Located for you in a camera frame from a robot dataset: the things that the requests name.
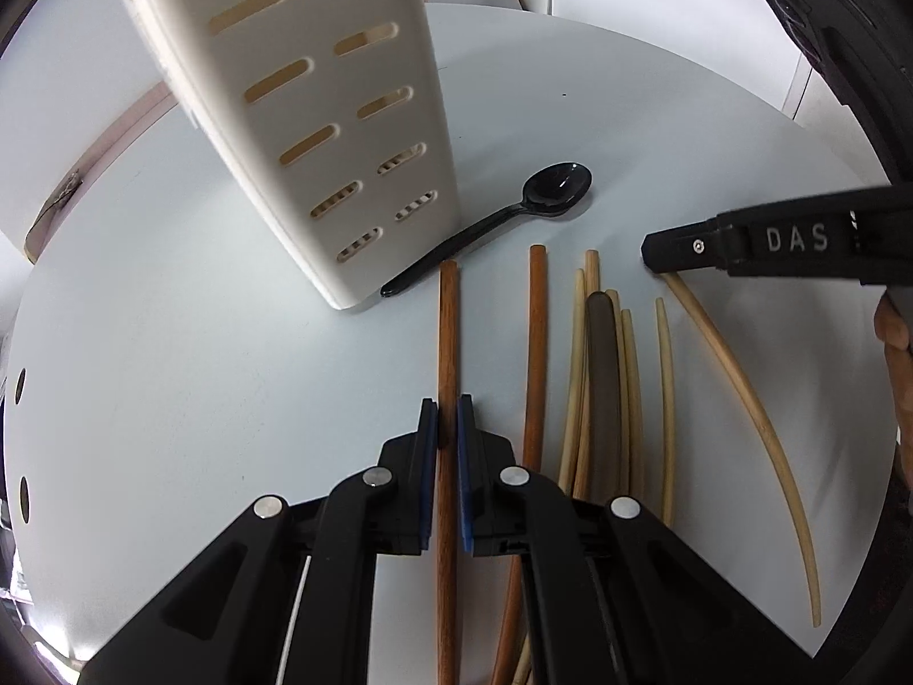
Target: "table surface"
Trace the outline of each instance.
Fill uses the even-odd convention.
[[[481,428],[519,450],[528,247],[549,248],[544,466],[555,473],[573,270],[595,248],[638,336],[650,503],[661,410],[654,299],[677,381],[674,528],[807,650],[866,556],[896,428],[871,331],[879,292],[854,283],[688,275],[768,407],[805,500],[823,627],[779,485],[752,423],[690,320],[644,270],[646,233],[765,200],[852,187],[829,151],[758,98],[674,54],[561,19],[432,5],[428,16],[465,221],[575,160],[583,212],[529,220],[460,260],[462,388]],[[20,309],[6,412],[15,535],[38,628],[85,659],[248,504],[327,493],[414,429],[437,392],[437,281],[332,311],[183,112],[172,110],[91,188],[38,261]],[[505,560],[460,562],[463,682],[487,679]],[[434,553],[382,558],[371,678],[435,679]]]

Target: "black plastic spoon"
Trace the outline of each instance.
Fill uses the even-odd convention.
[[[467,226],[462,232],[438,244],[431,252],[412,263],[381,288],[382,297],[396,296],[424,277],[430,270],[455,256],[505,221],[515,216],[542,216],[553,219],[577,205],[590,190],[592,173],[576,162],[563,162],[538,171],[523,185],[523,200],[502,208],[490,216]]]

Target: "finger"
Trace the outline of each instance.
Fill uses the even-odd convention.
[[[910,328],[885,294],[875,310],[875,337],[897,349],[910,347]]]
[[[884,360],[887,362],[887,375],[894,393],[894,404],[898,413],[898,422],[904,427],[903,417],[910,422],[913,437],[913,356],[906,349],[893,345],[884,345]]]
[[[894,393],[894,412],[900,427],[900,464],[907,487],[913,489],[913,356],[908,350],[884,345],[884,360]]]
[[[907,487],[913,489],[913,441],[904,439],[901,433],[900,439],[900,465],[904,470],[904,480],[907,481]]]

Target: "silver bolt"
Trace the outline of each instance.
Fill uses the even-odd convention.
[[[501,481],[508,487],[522,487],[530,480],[530,473],[522,466],[508,466],[501,470]]]
[[[275,518],[282,512],[282,500],[277,497],[261,497],[254,502],[254,515],[258,518]]]
[[[612,514],[623,521],[632,521],[640,514],[640,503],[630,497],[619,497],[612,501]]]
[[[393,479],[393,472],[383,466],[375,466],[362,474],[362,481],[369,487],[382,487],[384,484],[389,484]]]

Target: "slotted plastic holder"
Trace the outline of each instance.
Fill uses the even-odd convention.
[[[163,74],[327,302],[457,230],[422,0],[128,0]]]

